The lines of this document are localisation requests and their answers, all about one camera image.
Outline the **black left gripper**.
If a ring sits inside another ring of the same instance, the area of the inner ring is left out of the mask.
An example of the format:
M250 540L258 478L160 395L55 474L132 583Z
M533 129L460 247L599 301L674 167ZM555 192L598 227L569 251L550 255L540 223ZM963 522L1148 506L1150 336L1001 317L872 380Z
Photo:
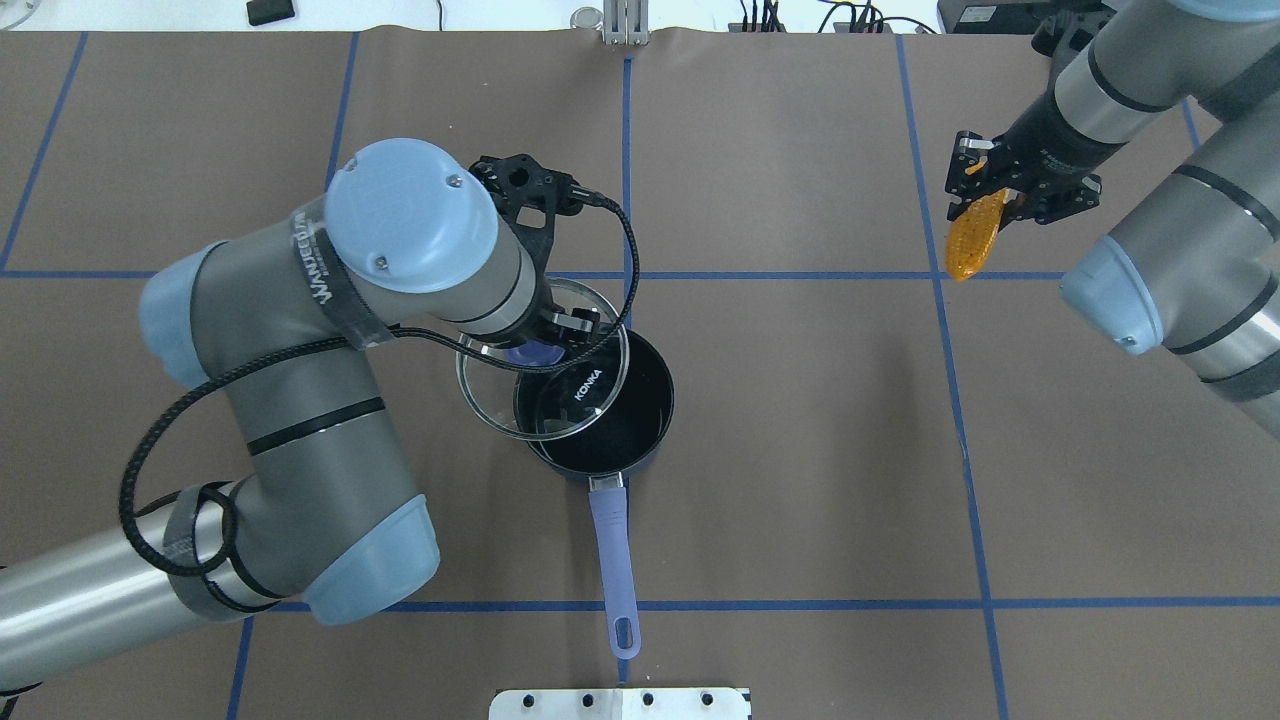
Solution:
M520 318L520 345L530 345L531 368L572 366L600 340L603 315L596 307L562 307L553 300L549 281L535 282Z

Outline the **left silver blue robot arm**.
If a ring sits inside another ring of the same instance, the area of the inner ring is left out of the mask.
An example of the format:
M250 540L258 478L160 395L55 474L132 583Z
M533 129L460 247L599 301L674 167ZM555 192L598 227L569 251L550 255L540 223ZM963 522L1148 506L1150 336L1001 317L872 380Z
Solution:
M556 218L585 206L622 214L525 155L463 168L385 138L283 222L159 272L140 325L186 392L127 461L115 530L3 570L3 698L283 600L342 625L429 583L436 533L369 351L419 338L480 359L536 341L567 347L556 370L596 354L618 323L556 305L547 277ZM252 471L140 507L159 439L215 393Z

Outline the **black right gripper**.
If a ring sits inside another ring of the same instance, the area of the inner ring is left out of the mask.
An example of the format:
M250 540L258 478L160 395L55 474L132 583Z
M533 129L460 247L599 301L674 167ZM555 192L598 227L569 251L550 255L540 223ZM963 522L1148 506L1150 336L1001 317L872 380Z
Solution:
M1036 100L1000 136L955 135L945 181L954 201L946 219L955 222L977 200L1014 188L1004 225L1060 222L1100 205L1102 181L1088 174L1102 163L1101 142L1070 127L1055 100Z

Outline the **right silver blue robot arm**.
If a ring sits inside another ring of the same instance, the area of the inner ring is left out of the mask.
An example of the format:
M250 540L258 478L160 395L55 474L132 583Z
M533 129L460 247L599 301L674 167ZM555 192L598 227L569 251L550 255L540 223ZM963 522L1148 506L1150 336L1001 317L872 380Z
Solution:
M1061 279L1062 301L1130 355L1167 350L1277 433L1275 1L1129 1L1001 135L956 135L945 268L987 264L998 232L1096 206L1098 168L1193 97L1219 129Z

